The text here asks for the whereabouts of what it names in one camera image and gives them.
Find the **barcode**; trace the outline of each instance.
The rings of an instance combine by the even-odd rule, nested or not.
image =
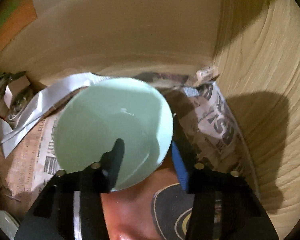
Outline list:
[[[58,168],[58,161],[56,157],[46,157],[46,161],[44,163],[44,172],[54,175],[57,172]]]

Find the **newspaper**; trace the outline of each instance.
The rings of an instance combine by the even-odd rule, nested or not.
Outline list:
[[[196,82],[198,87],[188,87],[185,86],[187,82],[189,84],[188,76],[142,75],[138,78],[155,86],[177,114],[197,152],[198,162],[215,171],[239,171],[258,196],[257,179],[247,146],[216,83],[202,78],[191,83]],[[60,115],[58,112],[41,120],[7,159],[0,154],[0,200],[5,210],[19,220],[60,169],[53,142]]]

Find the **metal bolt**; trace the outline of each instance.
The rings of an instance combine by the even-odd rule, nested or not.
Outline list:
[[[239,171],[230,171],[230,174],[234,177],[239,177],[240,176],[240,173]]]
[[[56,173],[56,176],[57,177],[61,177],[63,175],[65,175],[67,172],[65,170],[58,170],[57,173]]]
[[[99,169],[101,167],[101,164],[100,163],[93,163],[91,164],[90,166],[92,169]]]
[[[204,169],[204,164],[203,163],[196,163],[194,167],[198,170],[203,170]]]

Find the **bowl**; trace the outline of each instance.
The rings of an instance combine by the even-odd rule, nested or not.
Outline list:
[[[123,139],[116,191],[141,182],[161,165],[172,133],[171,110],[158,90],[132,78],[109,79],[66,105],[54,132],[55,153],[62,169],[81,171]]]

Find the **wooden surface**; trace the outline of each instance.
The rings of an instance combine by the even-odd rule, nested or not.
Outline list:
[[[0,11],[13,0],[3,0]],[[38,18],[2,51],[0,72],[49,85],[77,72],[220,68],[261,201],[280,239],[300,218],[300,9],[294,0],[33,0]]]

